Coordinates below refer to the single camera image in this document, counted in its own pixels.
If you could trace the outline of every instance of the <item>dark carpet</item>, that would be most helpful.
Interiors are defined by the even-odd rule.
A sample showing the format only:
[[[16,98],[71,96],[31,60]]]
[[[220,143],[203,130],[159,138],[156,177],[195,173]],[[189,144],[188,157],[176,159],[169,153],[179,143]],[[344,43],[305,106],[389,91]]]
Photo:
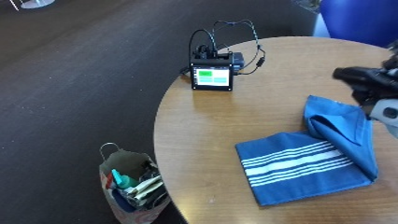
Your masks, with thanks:
[[[2,223],[119,223],[100,185],[101,144],[156,159],[156,113],[188,63],[191,34],[251,19],[260,38],[290,35],[289,5],[56,0],[18,12],[0,1]],[[237,28],[220,39],[253,37]],[[155,223],[184,223],[173,204]]]

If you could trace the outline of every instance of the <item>blue towel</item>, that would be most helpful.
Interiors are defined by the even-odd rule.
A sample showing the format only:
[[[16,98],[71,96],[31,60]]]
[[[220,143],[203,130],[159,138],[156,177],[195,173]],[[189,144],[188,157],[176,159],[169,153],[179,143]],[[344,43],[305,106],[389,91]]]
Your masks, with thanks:
[[[260,205],[362,187],[377,178],[372,122],[361,108],[310,96],[304,118],[308,131],[237,144]]]

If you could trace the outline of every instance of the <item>round wooden table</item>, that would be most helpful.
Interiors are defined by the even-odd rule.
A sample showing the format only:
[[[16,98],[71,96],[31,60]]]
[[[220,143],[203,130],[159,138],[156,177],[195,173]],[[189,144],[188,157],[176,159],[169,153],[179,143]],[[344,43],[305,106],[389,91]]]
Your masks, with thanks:
[[[260,207],[237,156],[236,143],[305,129],[308,96],[356,105],[336,67],[380,67],[389,51],[314,37],[261,39],[267,62],[239,76],[235,90],[192,91],[179,77],[164,95],[155,149],[173,202],[189,223],[398,223],[398,140],[374,122],[376,183],[325,196]],[[231,47],[249,61],[253,41]]]

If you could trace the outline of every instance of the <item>items in bag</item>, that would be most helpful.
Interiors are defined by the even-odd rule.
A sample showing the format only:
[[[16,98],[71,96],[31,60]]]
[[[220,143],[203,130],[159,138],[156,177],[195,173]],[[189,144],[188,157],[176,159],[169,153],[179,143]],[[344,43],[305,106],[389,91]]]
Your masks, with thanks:
[[[140,177],[140,183],[128,175],[121,175],[116,169],[112,169],[112,173],[107,177],[112,178],[107,182],[116,182],[112,196],[128,213],[155,208],[167,198],[167,190],[156,164],[147,161],[143,168],[145,173]]]
[[[112,170],[113,178],[116,180],[116,184],[120,187],[120,189],[127,189],[131,187],[136,187],[139,185],[137,180],[135,180],[128,175],[121,175],[117,170]]]

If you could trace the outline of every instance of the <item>chair leg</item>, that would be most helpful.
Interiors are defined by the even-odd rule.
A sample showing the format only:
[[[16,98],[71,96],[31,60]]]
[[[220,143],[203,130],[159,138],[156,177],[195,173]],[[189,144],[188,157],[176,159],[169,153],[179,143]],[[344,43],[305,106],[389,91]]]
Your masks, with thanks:
[[[19,11],[20,9],[18,8],[18,6],[16,6],[15,3],[12,2],[12,0],[10,0],[10,1],[11,1],[11,3],[12,3],[12,5],[14,5],[15,9]]]

